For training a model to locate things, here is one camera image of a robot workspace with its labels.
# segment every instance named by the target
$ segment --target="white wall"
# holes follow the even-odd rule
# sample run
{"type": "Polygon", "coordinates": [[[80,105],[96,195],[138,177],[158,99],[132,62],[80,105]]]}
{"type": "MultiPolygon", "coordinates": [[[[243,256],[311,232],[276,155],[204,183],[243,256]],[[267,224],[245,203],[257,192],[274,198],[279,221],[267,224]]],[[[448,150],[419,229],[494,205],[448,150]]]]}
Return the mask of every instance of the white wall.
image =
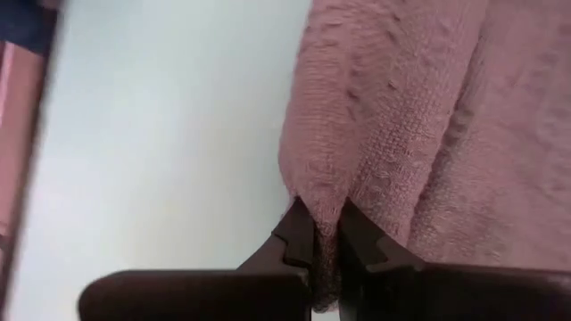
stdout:
{"type": "Polygon", "coordinates": [[[70,1],[7,320],[75,320],[99,276],[234,268],[266,239],[309,2],[70,1]]]}

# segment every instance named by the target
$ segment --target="pink towel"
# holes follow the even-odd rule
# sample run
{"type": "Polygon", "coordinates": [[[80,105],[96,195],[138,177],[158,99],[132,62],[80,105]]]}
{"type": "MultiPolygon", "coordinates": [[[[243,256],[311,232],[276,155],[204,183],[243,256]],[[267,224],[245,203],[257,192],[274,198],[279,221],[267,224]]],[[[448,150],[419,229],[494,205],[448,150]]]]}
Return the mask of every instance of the pink towel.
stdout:
{"type": "Polygon", "coordinates": [[[571,2],[314,0],[279,163],[336,299],[347,196],[424,259],[571,267],[571,2]]]}

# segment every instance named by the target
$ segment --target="fabric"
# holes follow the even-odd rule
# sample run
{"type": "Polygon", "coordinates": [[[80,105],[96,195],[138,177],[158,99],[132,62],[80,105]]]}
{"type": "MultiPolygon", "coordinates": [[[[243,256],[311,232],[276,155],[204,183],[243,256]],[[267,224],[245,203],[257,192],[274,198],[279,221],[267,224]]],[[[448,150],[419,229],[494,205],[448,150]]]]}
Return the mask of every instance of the fabric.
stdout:
{"type": "Polygon", "coordinates": [[[54,0],[0,0],[0,40],[46,55],[54,33],[47,10],[58,6],[54,0]]]}
{"type": "Polygon", "coordinates": [[[346,197],[424,259],[571,268],[570,5],[313,1],[279,164],[319,229],[317,310],[346,197]]]}

